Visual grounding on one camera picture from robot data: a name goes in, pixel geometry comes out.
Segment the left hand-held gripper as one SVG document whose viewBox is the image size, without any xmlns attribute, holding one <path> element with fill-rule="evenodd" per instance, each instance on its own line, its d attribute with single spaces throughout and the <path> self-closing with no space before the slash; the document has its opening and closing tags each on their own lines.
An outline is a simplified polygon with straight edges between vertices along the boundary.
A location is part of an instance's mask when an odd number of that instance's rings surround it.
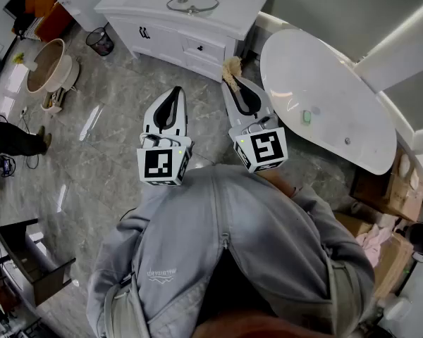
<svg viewBox="0 0 423 338">
<path fill-rule="evenodd" d="M 162 93 L 146 110 L 146 133 L 140 135 L 142 147 L 137 149 L 142 182 L 152 186 L 182 184 L 194 144 L 184 137 L 187 120 L 185 92 L 180 86 Z"/>
</svg>

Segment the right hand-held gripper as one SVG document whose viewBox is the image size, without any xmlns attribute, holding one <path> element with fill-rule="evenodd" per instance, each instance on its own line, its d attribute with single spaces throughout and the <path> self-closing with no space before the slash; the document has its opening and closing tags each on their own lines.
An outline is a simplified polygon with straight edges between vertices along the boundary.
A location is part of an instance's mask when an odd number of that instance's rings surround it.
<svg viewBox="0 0 423 338">
<path fill-rule="evenodd" d="M 249 173 L 279 167 L 288 160 L 286 135 L 267 93 L 244 77 L 235 77 L 235 82 L 236 92 L 221 82 L 235 152 Z"/>
</svg>

